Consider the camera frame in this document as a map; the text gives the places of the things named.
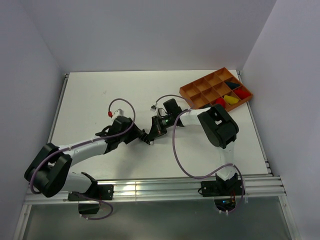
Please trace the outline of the black white striped sock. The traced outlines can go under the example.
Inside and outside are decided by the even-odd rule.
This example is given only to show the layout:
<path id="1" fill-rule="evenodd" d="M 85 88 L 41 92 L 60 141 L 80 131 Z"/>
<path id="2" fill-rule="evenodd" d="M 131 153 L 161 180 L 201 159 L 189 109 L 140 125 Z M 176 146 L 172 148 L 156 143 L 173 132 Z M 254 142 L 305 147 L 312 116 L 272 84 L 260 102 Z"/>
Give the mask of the black white striped sock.
<path id="1" fill-rule="evenodd" d="M 139 137 L 139 139 L 148 144 L 148 145 L 153 145 L 154 144 L 154 140 L 156 138 L 156 132 L 155 131 L 150 131 L 149 133 L 147 133 L 144 129 L 142 130 L 142 135 Z"/>

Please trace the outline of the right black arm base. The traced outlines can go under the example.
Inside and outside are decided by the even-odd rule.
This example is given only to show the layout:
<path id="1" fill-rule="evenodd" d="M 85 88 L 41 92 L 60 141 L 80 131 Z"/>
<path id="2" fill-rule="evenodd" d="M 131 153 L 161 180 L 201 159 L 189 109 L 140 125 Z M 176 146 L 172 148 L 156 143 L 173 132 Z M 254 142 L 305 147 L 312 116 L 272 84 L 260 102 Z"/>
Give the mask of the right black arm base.
<path id="1" fill-rule="evenodd" d="M 244 188 L 241 180 L 207 180 L 200 183 L 198 193 L 203 197 L 241 196 Z"/>

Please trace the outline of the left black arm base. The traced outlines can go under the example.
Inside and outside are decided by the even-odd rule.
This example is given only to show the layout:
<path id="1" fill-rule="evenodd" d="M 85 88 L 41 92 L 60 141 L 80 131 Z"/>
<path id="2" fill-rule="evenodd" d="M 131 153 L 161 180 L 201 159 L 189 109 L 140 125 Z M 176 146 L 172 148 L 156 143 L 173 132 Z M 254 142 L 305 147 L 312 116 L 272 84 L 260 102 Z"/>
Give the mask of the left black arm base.
<path id="1" fill-rule="evenodd" d="M 85 193 L 71 192 L 68 194 L 69 202 L 78 202 L 78 213 L 89 219 L 102 218 L 99 216 L 103 211 L 109 211 L 107 216 L 113 212 L 113 206 L 108 203 L 113 199 L 113 184 L 98 184 L 91 187 Z"/>

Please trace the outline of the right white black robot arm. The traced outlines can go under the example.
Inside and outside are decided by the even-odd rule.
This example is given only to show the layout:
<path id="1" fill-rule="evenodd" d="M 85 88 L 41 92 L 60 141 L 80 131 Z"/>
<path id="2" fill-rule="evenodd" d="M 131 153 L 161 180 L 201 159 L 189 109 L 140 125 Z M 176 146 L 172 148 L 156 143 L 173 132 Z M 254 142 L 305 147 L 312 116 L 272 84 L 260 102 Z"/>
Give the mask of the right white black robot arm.
<path id="1" fill-rule="evenodd" d="M 240 175 L 234 165 L 234 145 L 239 132 L 236 122 L 221 104 L 182 110 L 171 98 L 163 106 L 165 115 L 161 115 L 157 104 L 151 107 L 156 115 L 151 118 L 151 129 L 142 140 L 150 145 L 156 138 L 165 135 L 170 127 L 201 126 L 209 142 L 219 152 L 217 162 L 220 169 L 214 173 L 216 189 L 222 195 L 229 194 Z"/>

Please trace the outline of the red Christmas sock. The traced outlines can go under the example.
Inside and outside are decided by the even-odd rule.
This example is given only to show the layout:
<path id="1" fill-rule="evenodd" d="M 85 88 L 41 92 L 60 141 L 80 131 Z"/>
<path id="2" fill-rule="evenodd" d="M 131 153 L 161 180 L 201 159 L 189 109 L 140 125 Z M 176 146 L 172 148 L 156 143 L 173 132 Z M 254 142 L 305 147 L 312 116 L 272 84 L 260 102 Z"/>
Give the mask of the red Christmas sock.
<path id="1" fill-rule="evenodd" d="M 219 97 L 216 101 L 215 101 L 216 104 L 219 104 L 221 105 L 224 109 L 226 108 L 226 102 L 223 98 Z"/>

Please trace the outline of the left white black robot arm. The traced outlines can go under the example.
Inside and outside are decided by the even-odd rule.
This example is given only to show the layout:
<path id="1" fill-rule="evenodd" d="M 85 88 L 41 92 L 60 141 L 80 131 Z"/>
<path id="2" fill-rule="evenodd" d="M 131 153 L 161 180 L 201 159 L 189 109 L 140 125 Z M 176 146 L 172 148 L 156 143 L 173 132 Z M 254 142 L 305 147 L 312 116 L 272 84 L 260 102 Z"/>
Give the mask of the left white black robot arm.
<path id="1" fill-rule="evenodd" d="M 86 172 L 70 172 L 70 168 L 89 158 L 105 155 L 120 143 L 128 144 L 144 133 L 131 118 L 118 116 L 112 125 L 83 142 L 65 146 L 47 143 L 27 168 L 24 178 L 30 183 L 33 194 L 50 198 L 64 190 L 91 200 L 99 195 L 97 180 Z"/>

